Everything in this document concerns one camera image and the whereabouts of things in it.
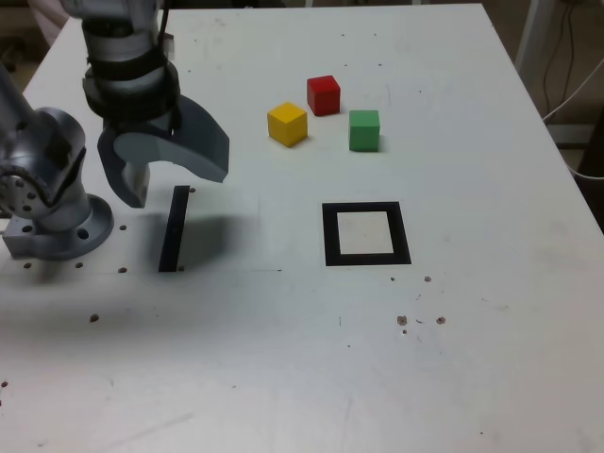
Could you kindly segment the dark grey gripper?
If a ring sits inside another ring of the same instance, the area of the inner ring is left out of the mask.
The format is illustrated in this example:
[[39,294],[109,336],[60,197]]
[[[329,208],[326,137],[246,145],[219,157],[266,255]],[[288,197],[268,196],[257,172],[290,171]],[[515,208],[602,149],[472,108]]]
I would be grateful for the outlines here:
[[228,174],[229,137],[204,108],[184,95],[160,117],[105,120],[103,129],[97,148],[105,175],[115,194],[133,209],[145,207],[152,162],[167,161],[219,183]]

